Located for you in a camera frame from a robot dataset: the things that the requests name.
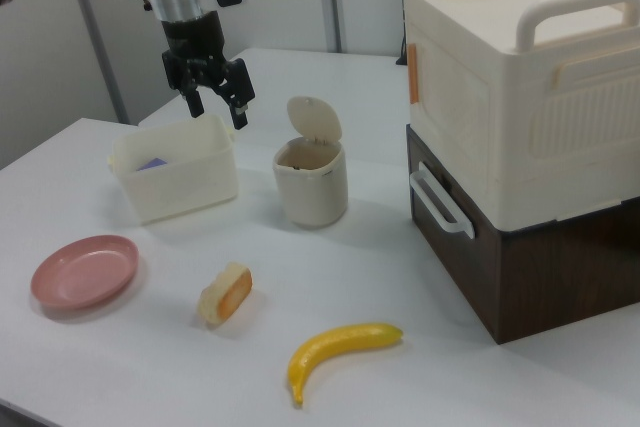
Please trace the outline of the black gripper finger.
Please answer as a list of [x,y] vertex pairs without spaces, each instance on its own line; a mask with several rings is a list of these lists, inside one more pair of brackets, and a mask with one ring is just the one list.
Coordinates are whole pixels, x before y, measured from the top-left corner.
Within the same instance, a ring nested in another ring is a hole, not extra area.
[[181,95],[187,103],[192,118],[197,118],[204,114],[204,106],[196,83],[191,80],[185,82],[182,85]]
[[255,91],[244,60],[236,59],[222,63],[219,79],[213,90],[228,105],[234,129],[241,130],[246,127],[246,111],[249,102],[255,98]]

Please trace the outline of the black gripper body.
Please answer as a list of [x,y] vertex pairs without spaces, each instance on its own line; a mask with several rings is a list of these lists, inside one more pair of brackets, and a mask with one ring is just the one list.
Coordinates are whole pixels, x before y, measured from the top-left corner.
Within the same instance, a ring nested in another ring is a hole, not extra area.
[[189,62],[194,61],[196,73],[188,77],[197,85],[211,88],[220,96],[235,94],[226,78],[225,39],[217,12],[190,21],[163,22],[162,27],[168,43],[162,61],[171,89],[183,86]]

